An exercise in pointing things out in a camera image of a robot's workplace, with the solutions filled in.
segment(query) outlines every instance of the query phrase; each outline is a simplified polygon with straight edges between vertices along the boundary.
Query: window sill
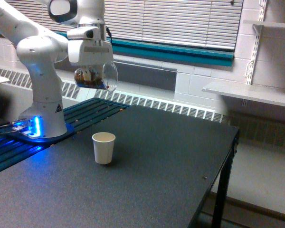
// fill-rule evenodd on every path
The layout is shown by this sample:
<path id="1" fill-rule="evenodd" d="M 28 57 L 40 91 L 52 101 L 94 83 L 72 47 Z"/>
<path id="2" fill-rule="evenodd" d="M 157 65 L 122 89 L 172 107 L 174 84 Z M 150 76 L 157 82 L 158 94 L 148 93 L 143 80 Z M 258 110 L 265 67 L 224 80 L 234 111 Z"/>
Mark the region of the window sill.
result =
<path id="1" fill-rule="evenodd" d="M 66 37 L 66 33 L 57 32 Z M 137 41 L 113 39 L 113 52 L 142 57 L 151 57 L 165 61 L 199 63 L 231 67 L 233 52 L 204 50 L 199 48 L 177 47 L 162 44 L 150 44 Z"/>

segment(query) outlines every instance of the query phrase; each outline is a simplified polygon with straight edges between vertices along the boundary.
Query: cable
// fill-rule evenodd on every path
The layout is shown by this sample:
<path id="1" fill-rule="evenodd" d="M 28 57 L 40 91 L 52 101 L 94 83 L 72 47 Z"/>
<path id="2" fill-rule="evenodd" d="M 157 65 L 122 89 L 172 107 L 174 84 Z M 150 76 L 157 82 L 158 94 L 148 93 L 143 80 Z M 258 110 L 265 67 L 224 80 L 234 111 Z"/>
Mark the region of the cable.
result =
<path id="1" fill-rule="evenodd" d="M 109 35 L 109 37 L 110 37 L 110 39 L 111 39 L 111 44 L 113 44 L 112 33 L 111 33 L 109 27 L 106 26 L 106 27 L 105 27 L 105 30 L 106 30 L 107 34 Z"/>
<path id="2" fill-rule="evenodd" d="M 7 128 L 7 127 L 12 127 L 13 126 L 13 124 L 11 123 L 9 123 L 9 124 L 4 124 L 4 125 L 1 125 L 0 126 L 0 129 L 2 129 L 2 128 Z M 13 131 L 9 131 L 9 132 L 0 132 L 0 135 L 3 135 L 3 134 L 9 134 L 9 133 L 15 133 L 15 132 L 18 132 L 18 131 L 16 131 L 16 130 L 13 130 Z"/>

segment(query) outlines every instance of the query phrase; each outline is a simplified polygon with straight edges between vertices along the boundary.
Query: metal table leg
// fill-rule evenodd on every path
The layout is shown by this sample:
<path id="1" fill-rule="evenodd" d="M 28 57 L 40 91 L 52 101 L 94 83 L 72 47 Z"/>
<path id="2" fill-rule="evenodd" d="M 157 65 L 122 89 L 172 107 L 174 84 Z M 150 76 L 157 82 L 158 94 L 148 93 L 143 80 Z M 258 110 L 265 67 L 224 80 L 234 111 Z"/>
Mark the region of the metal table leg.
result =
<path id="1" fill-rule="evenodd" d="M 217 198 L 215 201 L 215 207 L 214 207 L 214 213 L 213 213 L 213 219 L 212 219 L 212 225 L 211 225 L 212 228 L 219 228 L 222 222 L 233 157 L 236 153 L 236 146 L 238 144 L 237 138 L 234 140 L 234 143 L 232 145 L 227 161 L 225 162 L 220 172 L 220 178 L 219 178 L 219 183 L 218 183 L 218 193 L 217 193 Z"/>

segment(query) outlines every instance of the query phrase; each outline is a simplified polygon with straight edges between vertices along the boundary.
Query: white brick wall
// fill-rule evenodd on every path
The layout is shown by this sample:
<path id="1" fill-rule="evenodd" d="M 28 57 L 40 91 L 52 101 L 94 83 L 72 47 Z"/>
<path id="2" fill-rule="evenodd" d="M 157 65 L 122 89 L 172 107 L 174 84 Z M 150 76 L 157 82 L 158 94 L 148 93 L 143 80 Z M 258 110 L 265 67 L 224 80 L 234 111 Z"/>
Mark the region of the white brick wall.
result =
<path id="1" fill-rule="evenodd" d="M 242 21 L 245 19 L 258 19 L 260 13 L 260 6 L 258 3 L 258 0 L 244 1 L 235 50 L 235 59 L 232 67 L 207 66 L 200 64 L 184 65 L 121 55 L 115 55 L 114 58 L 117 62 L 177 72 L 176 89 L 173 97 L 176 100 L 209 106 L 219 110 L 226 108 L 228 111 L 231 109 L 233 111 L 247 112 L 249 109 L 251 114 L 271 118 L 272 116 L 270 113 L 264 113 L 262 110 L 255 110 L 252 105 L 248 105 L 246 110 L 238 110 L 238 107 L 241 107 L 240 99 L 232 102 L 228 101 L 228 103 L 232 103 L 232 106 L 230 107 L 225 104 L 230 98 L 201 91 L 203 86 L 211 81 L 232 80 L 245 83 L 246 79 L 244 75 L 246 66 L 251 58 L 255 41 L 255 32 L 251 25 L 243 24 Z M 285 0 L 269 1 L 266 12 L 266 21 L 285 23 Z M 23 67 L 19 62 L 15 49 L 11 43 L 6 39 L 0 38 L 0 62 L 3 60 L 10 63 L 12 66 Z M 253 83 L 256 85 L 285 88 L 285 30 L 272 28 L 263 29 Z M 158 89 L 140 85 L 130 85 L 127 83 L 121 84 L 121 87 L 123 90 L 135 90 L 139 93 L 167 96 L 171 99 L 171 93 L 166 93 Z M 272 106 L 272 109 L 279 109 L 279 107 Z"/>

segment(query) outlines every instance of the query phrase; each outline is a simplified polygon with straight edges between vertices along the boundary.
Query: paper cup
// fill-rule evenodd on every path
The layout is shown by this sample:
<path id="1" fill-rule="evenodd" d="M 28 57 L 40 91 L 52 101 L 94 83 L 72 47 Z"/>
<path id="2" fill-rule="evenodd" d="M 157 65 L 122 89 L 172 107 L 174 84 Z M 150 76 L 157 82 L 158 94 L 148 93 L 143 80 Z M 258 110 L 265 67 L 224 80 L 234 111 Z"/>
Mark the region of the paper cup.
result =
<path id="1" fill-rule="evenodd" d="M 115 135 L 108 132 L 93 134 L 95 162 L 109 164 L 112 161 Z"/>

